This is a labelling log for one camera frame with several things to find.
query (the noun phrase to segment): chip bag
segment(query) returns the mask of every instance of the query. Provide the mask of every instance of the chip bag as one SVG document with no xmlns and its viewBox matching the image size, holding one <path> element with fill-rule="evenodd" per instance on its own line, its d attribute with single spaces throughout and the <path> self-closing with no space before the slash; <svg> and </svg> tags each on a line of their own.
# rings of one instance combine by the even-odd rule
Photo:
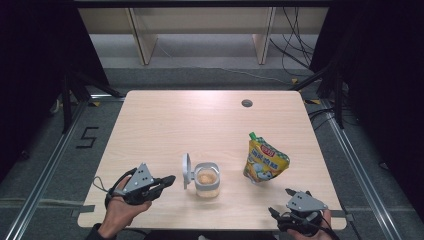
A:
<svg viewBox="0 0 424 240">
<path fill-rule="evenodd" d="M 289 157 L 269 145 L 254 132 L 249 134 L 249 154 L 243 175 L 253 183 L 268 181 L 277 177 L 289 167 Z"/>
</svg>

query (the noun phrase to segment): hand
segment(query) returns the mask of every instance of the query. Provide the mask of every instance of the hand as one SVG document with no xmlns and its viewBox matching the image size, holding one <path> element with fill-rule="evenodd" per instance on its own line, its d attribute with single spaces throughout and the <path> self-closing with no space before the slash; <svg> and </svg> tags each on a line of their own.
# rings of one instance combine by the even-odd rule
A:
<svg viewBox="0 0 424 240">
<path fill-rule="evenodd" d="M 331 212 L 330 210 L 326 209 L 322 212 L 323 218 L 330 224 L 331 226 Z M 330 226 L 327 224 L 327 222 L 322 221 L 321 227 L 323 228 L 329 228 Z M 296 240 L 332 240 L 331 236 L 325 233 L 322 230 L 319 230 L 314 236 L 312 237 L 305 237 L 301 233 L 299 233 L 296 230 L 293 229 L 287 229 L 287 233 L 292 235 L 294 239 Z"/>
<path fill-rule="evenodd" d="M 123 189 L 129 177 L 123 179 L 117 186 Z M 145 212 L 152 205 L 151 201 L 146 201 L 141 205 L 129 205 L 122 197 L 113 197 L 107 207 L 106 216 L 100 226 L 98 233 L 103 238 L 112 238 L 126 226 L 130 226 L 132 220 L 140 213 Z"/>
</svg>

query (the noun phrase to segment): wooden table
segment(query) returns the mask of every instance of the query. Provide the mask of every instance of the wooden table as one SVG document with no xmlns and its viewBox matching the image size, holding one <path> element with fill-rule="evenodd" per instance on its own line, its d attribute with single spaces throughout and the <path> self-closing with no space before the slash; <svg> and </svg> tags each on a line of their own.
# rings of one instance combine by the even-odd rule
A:
<svg viewBox="0 0 424 240">
<path fill-rule="evenodd" d="M 253 106 L 244 107 L 245 99 Z M 256 185 L 243 176 L 252 131 L 291 159 L 280 176 Z M 201 162 L 218 164 L 216 198 L 199 198 L 194 182 L 184 190 L 185 153 L 192 169 Z M 291 197 L 285 188 L 309 190 L 330 209 L 341 209 L 305 106 L 294 91 L 131 91 L 96 176 L 109 188 L 142 162 L 153 177 L 175 175 L 176 180 L 134 219 L 135 228 L 276 231 L 268 207 L 289 211 L 285 205 Z M 91 186 L 85 205 L 96 207 L 80 214 L 80 226 L 103 220 L 104 198 L 104 192 Z M 332 225 L 343 229 L 346 221 L 333 217 Z"/>
</svg>

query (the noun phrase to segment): metal rail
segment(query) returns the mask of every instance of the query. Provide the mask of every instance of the metal rail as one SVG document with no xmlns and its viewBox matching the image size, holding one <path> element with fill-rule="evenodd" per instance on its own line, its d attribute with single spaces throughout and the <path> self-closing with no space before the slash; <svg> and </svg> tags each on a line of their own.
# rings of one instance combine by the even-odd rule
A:
<svg viewBox="0 0 424 240">
<path fill-rule="evenodd" d="M 321 99 L 321 103 L 323 104 L 324 108 L 331 107 L 330 103 L 326 99 Z M 359 185 L 361 186 L 362 191 L 364 192 L 365 197 L 368 200 L 368 203 L 370 204 L 370 207 L 374 212 L 381 229 L 383 230 L 384 235 L 387 239 L 402 239 L 398 229 L 395 226 L 392 216 L 390 215 L 389 211 L 387 211 L 383 201 L 375 190 L 374 185 L 372 184 L 367 172 L 362 166 L 358 155 L 356 155 L 356 152 L 353 149 L 353 146 L 350 143 L 345 131 L 338 127 L 338 124 L 334 120 L 332 113 L 327 113 L 327 118 L 330 122 L 331 128 L 334 131 L 334 134 L 337 137 L 337 140 L 340 143 L 340 146 L 346 154 L 349 164 L 355 173 L 356 178 L 358 179 Z"/>
<path fill-rule="evenodd" d="M 37 209 L 38 203 L 44 191 L 46 190 L 56 168 L 60 162 L 60 159 L 66 150 L 66 147 L 74 133 L 75 126 L 78 123 L 79 118 L 81 117 L 82 112 L 84 111 L 87 104 L 85 102 L 81 102 L 76 107 L 76 110 L 73 114 L 74 121 L 71 124 L 70 128 L 67 132 L 62 134 L 59 139 L 59 142 L 56 145 L 52 155 L 50 156 L 49 161 L 44 167 L 43 172 L 37 180 L 34 188 L 32 189 L 29 197 L 26 199 L 25 204 L 20 210 L 18 216 L 13 221 L 12 225 L 9 228 L 9 231 L 6 235 L 6 239 L 21 239 L 26 228 L 28 227 L 29 222 L 31 221 L 32 216 L 34 215 L 35 210 Z"/>
</svg>

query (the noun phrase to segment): white lid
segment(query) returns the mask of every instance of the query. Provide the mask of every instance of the white lid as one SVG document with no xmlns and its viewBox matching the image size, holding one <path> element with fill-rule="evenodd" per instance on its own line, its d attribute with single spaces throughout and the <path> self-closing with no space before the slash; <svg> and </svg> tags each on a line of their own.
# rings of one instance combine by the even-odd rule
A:
<svg viewBox="0 0 424 240">
<path fill-rule="evenodd" d="M 191 161 L 188 153 L 183 155 L 183 177 L 184 189 L 187 189 L 187 185 L 194 179 L 194 173 L 191 171 Z"/>
</svg>

